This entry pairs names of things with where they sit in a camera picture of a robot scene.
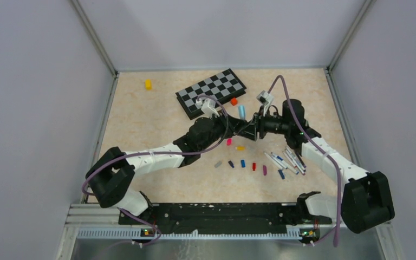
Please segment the dark blue marker cap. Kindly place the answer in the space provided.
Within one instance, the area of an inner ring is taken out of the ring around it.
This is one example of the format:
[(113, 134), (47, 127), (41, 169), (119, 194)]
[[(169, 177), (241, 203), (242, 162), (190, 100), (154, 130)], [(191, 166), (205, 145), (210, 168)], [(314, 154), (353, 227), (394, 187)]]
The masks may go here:
[(231, 160), (228, 161), (228, 164), (230, 165), (231, 168), (234, 168), (235, 167), (234, 166), (234, 163)]

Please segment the white marker with pink band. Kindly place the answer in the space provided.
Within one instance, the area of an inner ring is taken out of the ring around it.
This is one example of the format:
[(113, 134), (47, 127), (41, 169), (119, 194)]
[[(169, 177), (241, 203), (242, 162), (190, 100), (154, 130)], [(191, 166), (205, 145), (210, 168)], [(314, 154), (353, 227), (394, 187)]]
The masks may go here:
[(295, 159), (295, 161), (297, 162), (297, 165), (298, 165), (298, 167), (299, 167), (299, 171), (303, 174), (303, 175), (305, 175), (306, 174), (306, 169), (304, 169), (303, 167), (302, 167), (302, 165), (300, 164), (300, 162), (299, 162), (299, 160), (294, 156), (294, 155), (292, 155), (293, 157), (294, 157), (294, 159)]

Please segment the white marker blue cap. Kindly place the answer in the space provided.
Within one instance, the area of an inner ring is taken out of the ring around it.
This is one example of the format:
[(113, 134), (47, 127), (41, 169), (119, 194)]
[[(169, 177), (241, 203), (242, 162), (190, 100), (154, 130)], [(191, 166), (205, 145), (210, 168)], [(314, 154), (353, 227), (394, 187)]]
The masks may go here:
[(296, 175), (298, 175), (299, 174), (299, 171), (295, 168), (295, 167), (293, 167), (293, 166), (291, 166), (289, 163), (287, 163), (284, 159), (282, 159), (280, 156), (278, 156), (277, 154), (275, 154), (275, 153), (273, 153), (273, 152), (271, 152), (270, 153), (271, 154), (271, 156), (272, 156), (272, 158), (278, 163), (278, 164), (280, 164), (281, 166), (282, 166), (282, 168), (285, 168), (285, 169), (288, 169), (289, 171), (291, 171), (292, 173), (294, 173), (294, 174), (296, 174)]

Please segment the purple gel pen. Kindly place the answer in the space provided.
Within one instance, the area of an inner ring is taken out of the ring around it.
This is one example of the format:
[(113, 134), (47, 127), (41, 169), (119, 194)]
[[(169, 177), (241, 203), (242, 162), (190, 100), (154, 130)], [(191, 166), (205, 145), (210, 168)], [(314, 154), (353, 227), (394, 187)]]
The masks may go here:
[(306, 168), (306, 165), (305, 165), (303, 159), (301, 158), (301, 156), (299, 155), (298, 151), (297, 150), (294, 150), (294, 154), (296, 155), (296, 158), (299, 160), (299, 162), (302, 165), (302, 167), (305, 169)]

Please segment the light blue eraser block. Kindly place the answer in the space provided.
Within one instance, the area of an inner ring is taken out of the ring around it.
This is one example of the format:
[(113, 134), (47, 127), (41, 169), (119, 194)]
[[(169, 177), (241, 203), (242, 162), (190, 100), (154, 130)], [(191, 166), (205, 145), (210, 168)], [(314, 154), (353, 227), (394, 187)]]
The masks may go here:
[(246, 119), (246, 111), (245, 111), (245, 107), (243, 105), (238, 106), (238, 113), (239, 113), (240, 119), (242, 119), (242, 120)]

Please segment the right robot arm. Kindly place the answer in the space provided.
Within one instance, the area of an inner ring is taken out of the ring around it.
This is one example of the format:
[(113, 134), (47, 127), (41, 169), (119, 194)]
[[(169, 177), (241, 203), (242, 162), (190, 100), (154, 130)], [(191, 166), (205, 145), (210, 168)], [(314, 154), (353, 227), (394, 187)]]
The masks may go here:
[(301, 101), (284, 101), (281, 113), (259, 111), (250, 121), (240, 121), (235, 133), (254, 141), (268, 133), (281, 134), (288, 148), (313, 162), (336, 183), (339, 197), (317, 191), (299, 196), (296, 208), (299, 221), (311, 223), (321, 216), (340, 220), (353, 233), (361, 233), (395, 217), (387, 176), (380, 171), (368, 172), (331, 148), (308, 125)]

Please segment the white marker grey cap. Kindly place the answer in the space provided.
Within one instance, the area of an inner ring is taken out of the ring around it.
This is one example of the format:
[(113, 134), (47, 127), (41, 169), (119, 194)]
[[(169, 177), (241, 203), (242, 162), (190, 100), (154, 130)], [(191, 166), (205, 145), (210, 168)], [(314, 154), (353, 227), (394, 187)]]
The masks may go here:
[(278, 169), (284, 170), (285, 167), (279, 163), (271, 154), (264, 152), (264, 155), (275, 165)]

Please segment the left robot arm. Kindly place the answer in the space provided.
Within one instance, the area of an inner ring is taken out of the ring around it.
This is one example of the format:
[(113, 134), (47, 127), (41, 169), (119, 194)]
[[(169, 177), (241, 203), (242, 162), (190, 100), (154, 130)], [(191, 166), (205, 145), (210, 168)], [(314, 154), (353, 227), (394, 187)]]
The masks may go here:
[(197, 119), (185, 135), (158, 148), (124, 152), (112, 147), (87, 172), (82, 188), (90, 187), (102, 208), (126, 210), (136, 222), (145, 224), (152, 217), (151, 202), (142, 192), (131, 188), (134, 177), (185, 167), (212, 150), (213, 143), (235, 135), (253, 140), (255, 130), (253, 121), (221, 115)]

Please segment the purple whiteboard marker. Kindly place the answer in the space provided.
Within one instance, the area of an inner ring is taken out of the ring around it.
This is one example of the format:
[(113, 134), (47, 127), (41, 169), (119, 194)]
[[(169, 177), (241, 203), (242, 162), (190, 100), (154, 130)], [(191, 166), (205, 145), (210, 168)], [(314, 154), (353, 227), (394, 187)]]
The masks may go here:
[(302, 165), (302, 163), (300, 162), (299, 158), (297, 157), (297, 155), (295, 155), (295, 153), (293, 152), (292, 149), (290, 149), (289, 147), (286, 147), (286, 150), (288, 151), (288, 153), (290, 154), (290, 156), (294, 159), (296, 165), (298, 167), (300, 167), (301, 169), (304, 169), (304, 166)]

